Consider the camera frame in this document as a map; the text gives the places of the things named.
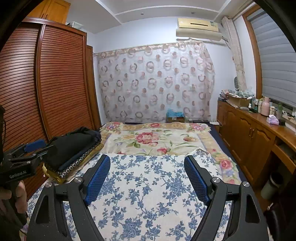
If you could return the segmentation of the person's left hand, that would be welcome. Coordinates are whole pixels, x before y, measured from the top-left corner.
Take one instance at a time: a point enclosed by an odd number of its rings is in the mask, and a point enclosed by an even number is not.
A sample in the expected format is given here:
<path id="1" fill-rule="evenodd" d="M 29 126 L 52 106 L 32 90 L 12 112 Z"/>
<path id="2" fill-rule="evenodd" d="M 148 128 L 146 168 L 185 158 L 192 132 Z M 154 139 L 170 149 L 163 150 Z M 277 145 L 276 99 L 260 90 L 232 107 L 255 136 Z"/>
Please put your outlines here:
<path id="1" fill-rule="evenodd" d="M 25 184 L 20 181 L 11 190 L 1 187 L 1 215 L 13 228 L 21 229 L 27 223 L 28 209 Z"/>

